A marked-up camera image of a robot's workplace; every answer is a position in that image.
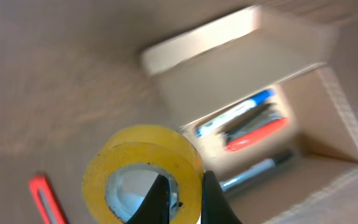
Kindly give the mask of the blue whiteboard marker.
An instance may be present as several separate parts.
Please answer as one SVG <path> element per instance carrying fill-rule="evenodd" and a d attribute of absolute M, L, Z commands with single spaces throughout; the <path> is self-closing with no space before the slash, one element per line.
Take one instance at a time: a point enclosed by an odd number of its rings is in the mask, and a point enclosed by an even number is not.
<path fill-rule="evenodd" d="M 201 124 L 198 128 L 196 128 L 195 134 L 196 137 L 200 138 L 207 134 L 210 134 L 217 128 L 220 128 L 224 124 L 232 121 L 234 118 L 248 112 L 249 110 L 255 108 L 256 106 L 262 104 L 264 101 L 269 99 L 275 94 L 272 89 L 266 89 L 261 91 L 250 98 L 240 102 L 238 105 L 228 109 L 222 114 L 209 119 L 206 123 Z"/>

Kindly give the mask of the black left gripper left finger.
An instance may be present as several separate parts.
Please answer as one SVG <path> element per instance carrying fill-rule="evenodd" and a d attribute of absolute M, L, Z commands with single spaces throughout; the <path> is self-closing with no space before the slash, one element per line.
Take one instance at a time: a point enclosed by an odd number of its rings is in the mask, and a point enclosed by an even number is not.
<path fill-rule="evenodd" d="M 169 224 L 169 221 L 170 185 L 166 177 L 158 175 L 127 224 Z"/>

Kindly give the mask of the red utility knife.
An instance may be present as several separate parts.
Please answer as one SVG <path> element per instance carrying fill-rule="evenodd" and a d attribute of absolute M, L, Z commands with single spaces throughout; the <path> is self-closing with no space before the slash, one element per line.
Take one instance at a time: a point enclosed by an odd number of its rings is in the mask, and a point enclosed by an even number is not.
<path fill-rule="evenodd" d="M 45 174 L 34 175 L 29 191 L 45 224 L 69 224 L 52 185 Z"/>

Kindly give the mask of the red and black stapler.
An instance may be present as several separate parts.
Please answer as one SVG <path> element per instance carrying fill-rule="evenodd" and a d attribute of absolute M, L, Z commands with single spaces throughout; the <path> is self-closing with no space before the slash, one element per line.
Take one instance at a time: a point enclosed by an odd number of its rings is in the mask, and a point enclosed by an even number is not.
<path fill-rule="evenodd" d="M 222 127 L 226 151 L 239 151 L 280 131 L 290 120 L 275 109 L 275 103 L 262 103 Z"/>

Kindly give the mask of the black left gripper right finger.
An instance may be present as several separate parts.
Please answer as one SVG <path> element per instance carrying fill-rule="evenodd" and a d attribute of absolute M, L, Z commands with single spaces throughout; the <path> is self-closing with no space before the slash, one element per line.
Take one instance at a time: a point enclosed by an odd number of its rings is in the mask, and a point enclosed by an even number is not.
<path fill-rule="evenodd" d="M 242 224 L 232 211 L 213 171 L 203 174 L 201 224 Z"/>

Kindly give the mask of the open cardboard box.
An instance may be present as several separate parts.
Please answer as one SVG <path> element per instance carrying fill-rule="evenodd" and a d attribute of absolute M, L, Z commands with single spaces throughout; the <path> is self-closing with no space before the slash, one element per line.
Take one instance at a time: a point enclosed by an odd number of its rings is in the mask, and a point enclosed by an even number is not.
<path fill-rule="evenodd" d="M 274 223 L 329 197 L 358 175 L 358 122 L 328 65 L 337 32 L 263 6 L 251 6 L 153 45 L 141 53 L 181 133 L 204 167 L 228 180 L 282 151 L 294 156 L 227 192 L 242 223 Z M 251 96 L 290 120 L 239 151 L 226 151 L 222 127 L 201 124 Z"/>

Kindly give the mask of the yellow tape roll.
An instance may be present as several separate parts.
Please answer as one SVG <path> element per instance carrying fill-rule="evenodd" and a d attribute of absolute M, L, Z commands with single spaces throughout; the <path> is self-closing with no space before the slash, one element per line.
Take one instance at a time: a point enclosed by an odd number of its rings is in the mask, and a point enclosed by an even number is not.
<path fill-rule="evenodd" d="M 113 172 L 134 164 L 161 168 L 176 180 L 182 206 L 172 223 L 198 221 L 204 172 L 200 154 L 186 137 L 176 131 L 157 125 L 137 125 L 117 132 L 85 169 L 83 199 L 97 222 L 120 223 L 104 199 L 106 183 Z"/>

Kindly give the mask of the black whiteboard marker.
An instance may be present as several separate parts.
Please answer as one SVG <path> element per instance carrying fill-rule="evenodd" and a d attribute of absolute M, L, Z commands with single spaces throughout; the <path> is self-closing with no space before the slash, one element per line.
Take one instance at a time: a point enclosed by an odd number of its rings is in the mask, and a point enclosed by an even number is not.
<path fill-rule="evenodd" d="M 227 192 L 237 186 L 240 186 L 241 184 L 244 184 L 248 180 L 257 177 L 258 175 L 267 172 L 268 170 L 278 167 L 280 164 L 290 160 L 293 156 L 294 152 L 291 149 L 279 152 L 250 166 L 244 172 L 241 172 L 228 180 L 222 181 L 219 184 L 223 192 Z"/>

